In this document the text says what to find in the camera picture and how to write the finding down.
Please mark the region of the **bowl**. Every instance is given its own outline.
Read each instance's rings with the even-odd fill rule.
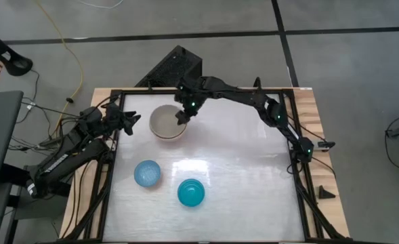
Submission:
[[[142,161],[134,169],[134,180],[143,187],[154,186],[160,176],[160,166],[153,160]]]
[[[181,137],[187,125],[178,125],[175,115],[180,111],[174,105],[162,105],[152,112],[150,116],[150,129],[159,139],[174,141]]]
[[[199,205],[204,197],[204,186],[198,180],[184,180],[180,186],[178,186],[178,199],[187,207],[195,207]]]

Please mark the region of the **black tripod leg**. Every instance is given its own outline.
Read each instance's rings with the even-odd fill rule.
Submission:
[[[9,54],[9,60],[3,56]],[[2,40],[0,40],[0,61],[7,69],[7,72],[13,76],[24,75],[32,68],[32,60],[17,54],[9,48]]]

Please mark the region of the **white bowl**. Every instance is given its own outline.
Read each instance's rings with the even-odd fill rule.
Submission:
[[[150,116],[150,129],[153,134],[164,141],[174,141],[181,137],[187,125],[178,125],[175,117],[180,109],[174,105],[162,105]]]

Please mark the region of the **blue bowl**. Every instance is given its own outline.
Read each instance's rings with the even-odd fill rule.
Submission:
[[[134,169],[134,180],[143,187],[154,186],[160,176],[160,166],[153,160],[142,161]]]
[[[187,207],[195,207],[202,202],[205,189],[202,183],[195,179],[184,180],[178,187],[178,199]]]

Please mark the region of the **black metal frame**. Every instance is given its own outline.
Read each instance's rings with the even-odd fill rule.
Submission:
[[[252,89],[246,89],[245,92],[251,92],[252,90],[254,90],[255,88]],[[297,105],[295,103],[295,96],[294,96],[294,92],[292,89],[263,89],[267,94],[278,94],[279,96],[279,100],[280,103],[285,106],[285,96],[289,99],[289,104],[291,107],[291,112],[293,114],[293,118],[294,118],[294,126],[295,126],[295,130],[296,132],[301,135],[301,127],[300,127],[300,123],[299,123],[299,117],[298,117],[298,113],[297,113]],[[118,89],[113,89],[111,91],[111,95],[115,95],[115,94],[119,94],[120,95],[120,101],[119,101],[119,106],[120,108],[124,108],[125,105],[125,96],[127,95],[159,95],[159,94],[175,94],[176,89],[152,89],[151,87],[149,87],[148,89],[144,88],[144,89],[135,89],[135,90],[118,90]],[[118,144],[117,141],[119,139],[119,131],[115,132],[114,135],[114,141],[116,143],[115,148],[114,148],[114,159],[116,157],[116,153],[117,153],[117,148],[118,148]],[[293,158],[291,158],[291,151],[290,151],[290,159],[292,162],[292,170],[293,172],[297,171],[297,164],[293,163]],[[107,188],[107,194],[104,197],[104,200],[102,201],[102,211],[100,213],[100,221],[99,221],[99,225],[98,225],[98,233],[97,233],[97,238],[94,239],[86,239],[86,238],[90,238],[89,234],[90,234],[90,229],[91,229],[91,223],[92,221],[90,221],[85,229],[85,239],[83,240],[60,240],[60,241],[56,241],[56,244],[79,244],[79,243],[98,243],[98,242],[102,242],[103,239],[103,234],[104,234],[104,225],[106,223],[106,216],[107,216],[107,211],[108,211],[108,201],[109,201],[109,196],[110,196],[110,187],[112,184],[112,177],[113,177],[113,169],[114,169],[114,164],[116,162],[110,164],[108,166],[108,171],[107,171],[107,184],[108,184],[108,188]],[[308,190],[308,195],[310,197],[312,197],[312,200],[314,203],[316,203],[316,197],[315,197],[315,193],[314,193],[314,185],[312,183],[312,177],[310,174],[310,168],[308,164],[302,164],[302,172],[305,175],[306,178],[306,188]],[[100,178],[102,175],[102,171],[101,169],[99,171],[96,172],[96,178],[94,180],[94,185],[93,185],[93,190],[92,190],[92,195],[91,195],[91,199],[94,199],[97,194],[98,191],[96,189],[98,189],[99,187],[99,182],[100,182]],[[293,174],[293,179],[294,179],[294,183],[295,183],[295,187],[297,185],[297,181],[298,181],[298,177],[299,174]],[[318,220],[318,218],[313,215],[314,218],[314,223],[315,223],[315,229],[317,232],[317,237],[318,238],[314,238],[310,236],[310,231],[309,231],[309,224],[308,224],[308,218],[307,218],[307,213],[306,213],[306,208],[305,208],[305,204],[304,204],[304,199],[301,196],[301,194],[296,191],[297,193],[297,203],[299,206],[299,212],[300,212],[300,217],[301,217],[301,227],[303,229],[303,237],[305,239],[305,243],[365,243],[365,242],[360,242],[360,241],[353,241],[351,239],[324,239],[324,235],[322,233],[322,226]],[[261,242],[261,243],[278,243],[278,242]]]
[[[246,89],[246,92],[251,92],[253,89]],[[299,124],[299,119],[297,116],[297,108],[296,108],[296,104],[295,104],[295,98],[294,98],[294,93],[292,89],[266,89],[263,88],[264,92],[266,92],[267,94],[278,94],[279,95],[279,100],[282,103],[283,106],[285,106],[285,96],[288,97],[288,99],[290,100],[290,104],[291,104],[291,110],[293,112],[293,116],[295,119],[295,124],[296,124],[296,129],[298,129],[297,133],[300,133],[300,124]],[[119,106],[120,108],[123,108],[125,105],[125,96],[126,95],[146,95],[146,94],[153,94],[153,95],[159,95],[159,94],[175,94],[176,89],[135,89],[135,90],[112,90],[111,95],[116,94],[116,93],[120,93],[121,97],[120,97],[120,102],[119,102]],[[115,134],[115,138],[114,140],[117,142],[119,138],[119,131]],[[115,146],[115,150],[114,150],[114,154],[116,156],[117,153],[117,148],[118,145]],[[106,215],[107,215],[107,210],[108,210],[108,200],[109,200],[109,196],[110,196],[110,187],[111,187],[111,183],[112,183],[112,176],[113,176],[113,166],[114,163],[112,165],[109,165],[109,169],[107,172],[107,177],[108,177],[108,190],[109,192],[107,193],[107,195],[105,196],[105,199],[102,202],[102,212],[101,212],[101,216],[100,216],[100,222],[99,222],[99,226],[98,226],[98,233],[97,233],[97,239],[98,240],[102,240],[103,238],[103,234],[104,234],[104,225],[106,223]],[[303,167],[303,170],[307,170],[308,172],[305,173],[305,175],[307,175],[306,178],[306,182],[307,182],[307,187],[309,189],[309,194],[310,196],[315,199],[315,194],[314,194],[314,186],[312,183],[312,179],[310,177],[310,172],[309,172],[309,166],[305,165],[305,167]],[[296,165],[293,164],[293,171],[297,171]],[[97,195],[97,190],[98,189],[98,184],[100,182],[100,177],[101,177],[101,170],[97,171],[96,174],[96,180],[94,180],[94,185],[93,185],[93,192],[91,195],[91,198],[96,197]],[[294,177],[294,183],[296,184],[296,179],[297,179],[297,174],[293,174]],[[306,215],[306,209],[305,209],[305,205],[303,202],[303,198],[302,196],[297,192],[297,202],[299,205],[299,212],[300,212],[300,216],[301,216],[301,226],[303,228],[303,237],[304,239],[308,239],[310,238],[310,233],[309,233],[309,226],[308,226],[308,219],[307,219],[307,215]],[[89,232],[85,232],[85,238],[89,238]]]

